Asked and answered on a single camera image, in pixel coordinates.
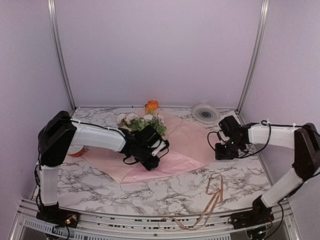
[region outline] white flower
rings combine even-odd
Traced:
[[[120,113],[117,117],[116,117],[116,122],[118,124],[120,124],[122,122],[123,119],[125,119],[125,117],[127,116],[127,114],[124,113]]]
[[[145,115],[145,116],[143,117],[143,119],[144,119],[144,120],[147,120],[147,121],[151,121],[153,118],[154,118],[154,116],[151,115],[151,114]]]
[[[158,119],[159,119],[159,121],[160,121],[162,124],[165,123],[165,118],[164,118],[164,116],[158,115]]]
[[[134,119],[138,119],[139,118],[139,116],[137,115],[137,114],[135,114],[135,113],[129,113],[126,117],[125,117],[125,121],[127,122],[127,123],[130,123],[130,121],[132,121],[132,120],[134,120]]]

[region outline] orange flower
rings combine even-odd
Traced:
[[[148,101],[148,103],[146,104],[145,106],[145,109],[147,111],[154,111],[158,108],[158,104],[159,102],[158,101],[153,101],[153,100],[150,100]]]

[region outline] metal frame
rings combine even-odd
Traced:
[[[284,222],[288,222],[287,229],[290,230],[288,234],[290,240],[299,240],[295,234],[295,222],[289,203],[285,201],[282,206],[284,209]],[[254,227],[234,230],[233,226],[228,223],[228,218],[232,213],[249,209],[213,213],[207,225],[195,231],[180,230],[178,225],[171,220],[160,221],[163,216],[133,216],[78,211],[80,213],[78,227],[70,228],[70,240],[222,240],[223,237],[227,240],[231,233],[264,226],[264,224],[260,224]],[[10,240],[19,240],[24,227],[52,234],[54,224],[36,219],[37,211],[38,208],[34,201],[22,199],[12,225]],[[279,222],[282,217],[281,208],[276,205],[272,208],[272,211],[275,217],[273,222]],[[183,221],[185,226],[192,226],[199,215],[175,217]],[[60,237],[66,237],[67,234],[66,230],[62,228],[57,228],[53,233]]]
[[[267,23],[267,15],[268,15],[268,9],[269,9],[269,0],[262,0],[262,5],[261,5],[261,12],[260,12],[260,18],[259,18],[259,24],[258,24],[258,30],[256,34],[256,39],[255,39],[255,44],[254,44],[254,49],[253,49],[253,54],[250,62],[250,66],[248,69],[248,73],[246,75],[245,83],[243,86],[243,90],[241,93],[241,97],[238,103],[238,106],[236,108],[236,111],[238,113],[241,113],[244,106],[245,102],[249,93],[249,89],[255,74],[255,69],[257,65],[257,60],[259,57],[259,53],[261,51],[261,46],[265,34],[265,29],[266,29],[266,23]]]
[[[75,100],[74,100],[74,97],[73,97],[73,94],[71,91],[71,86],[69,83],[67,69],[66,69],[66,65],[65,65],[65,61],[64,61],[64,56],[62,53],[55,0],[48,0],[48,8],[49,8],[49,17],[50,17],[50,23],[51,23],[51,28],[52,28],[54,46],[55,46],[55,51],[56,51],[56,55],[57,55],[58,62],[59,62],[63,85],[65,88],[66,96],[68,98],[68,102],[70,104],[70,107],[74,111],[76,109],[76,104],[75,104]]]

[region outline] marble table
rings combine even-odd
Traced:
[[[187,121],[195,121],[188,108],[163,108],[163,111]],[[134,108],[78,108],[73,117],[84,122],[116,127],[120,113],[134,112]],[[221,119],[237,115],[220,110]],[[209,131],[218,125],[203,125]],[[106,173],[90,165],[82,157],[67,157],[58,178],[58,201],[61,207],[88,212],[135,215],[181,216],[201,213],[212,196],[206,194],[209,177],[212,189],[224,180],[223,202],[214,212],[238,210],[252,206],[252,202],[269,187],[267,176],[257,156],[232,161],[212,160],[208,167],[178,176],[118,184]]]

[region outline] flower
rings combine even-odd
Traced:
[[[146,109],[147,111],[156,110],[156,109],[158,108],[158,104],[159,104],[158,101],[150,100],[150,101],[148,101],[148,103],[146,104],[145,109]]]
[[[125,119],[126,116],[127,116],[127,114],[120,113],[120,114],[116,117],[116,122],[117,122],[118,124],[121,124],[122,120]]]
[[[125,121],[127,122],[127,123],[129,123],[130,121],[132,121],[132,120],[134,120],[134,119],[138,119],[139,118],[139,116],[137,115],[137,114],[135,114],[135,113],[129,113],[126,117],[125,117]]]
[[[154,116],[152,114],[148,114],[148,115],[145,115],[143,117],[144,120],[147,120],[147,121],[151,121],[152,119],[154,118]]]
[[[158,115],[157,117],[158,117],[159,121],[160,121],[162,124],[165,123],[165,118],[164,118],[164,116]]]

